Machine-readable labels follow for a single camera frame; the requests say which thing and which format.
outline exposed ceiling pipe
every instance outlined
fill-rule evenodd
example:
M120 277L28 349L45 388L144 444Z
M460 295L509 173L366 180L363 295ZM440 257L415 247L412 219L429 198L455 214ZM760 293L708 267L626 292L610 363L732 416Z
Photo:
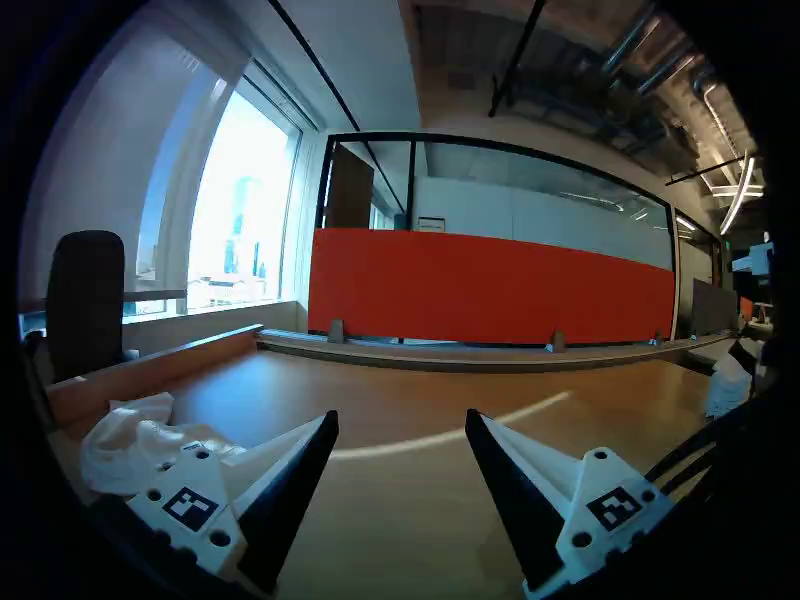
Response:
M639 46L642 45L647 37L655 31L661 19L655 14L655 4L647 4L641 12L634 18L633 24L628 32L622 37L616 48L611 51L606 61L600 67L600 71L606 75L613 75Z
M708 95L716 89L718 84L719 82L714 74L713 68L707 64L699 69L697 73L695 73L695 76L692 79L692 91L694 91L694 95L698 100L700 100L700 102L703 103L708 112L711 114L711 118L717 125L717 128L722 134L722 138L725 140L725 143L728 144L730 151L734 156L739 156L739 151L736 149L736 144L734 144L733 138L725 128L725 124L722 122L722 119L720 119L717 111L714 110L714 106L708 100Z
M675 75L692 64L697 58L697 55L692 52L692 49L693 45L689 38L684 38L682 41L678 42L664 62L651 71L647 79L642 82L636 91L640 95L646 96L675 77Z

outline wooden door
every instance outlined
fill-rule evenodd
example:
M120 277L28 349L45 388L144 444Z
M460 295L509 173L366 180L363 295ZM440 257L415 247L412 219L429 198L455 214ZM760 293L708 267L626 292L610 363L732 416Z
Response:
M331 164L325 227L369 227L374 171L367 163L337 144Z

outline framed sign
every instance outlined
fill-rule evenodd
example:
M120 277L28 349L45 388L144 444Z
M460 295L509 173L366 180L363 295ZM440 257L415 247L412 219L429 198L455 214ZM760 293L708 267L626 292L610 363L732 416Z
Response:
M444 219L441 217L419 217L417 218L417 230L444 233Z

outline window sill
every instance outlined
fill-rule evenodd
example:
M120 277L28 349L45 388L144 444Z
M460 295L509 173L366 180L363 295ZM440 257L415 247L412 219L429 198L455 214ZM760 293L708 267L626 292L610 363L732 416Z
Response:
M227 312L233 310L240 310L244 308L254 308L256 306L268 306L271 304L286 304L294 302L294 300L259 300L258 302L245 302L242 304L234 304L230 306L209 306L207 308L194 308L190 309L187 313L177 314L174 312L152 313L149 315L131 315L122 317L122 324L129 325L134 323L147 323L149 321L162 321L166 319L186 319L195 315L204 315L208 313Z

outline orange partition panel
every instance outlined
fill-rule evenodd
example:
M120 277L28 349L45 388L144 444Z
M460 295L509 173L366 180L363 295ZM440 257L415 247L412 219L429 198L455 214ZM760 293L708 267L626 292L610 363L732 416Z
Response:
M308 327L544 344L669 337L672 271L593 252L418 231L318 229Z
M739 312L744 317L745 321L750 321L753 318L753 301L748 300L744 296L740 297Z

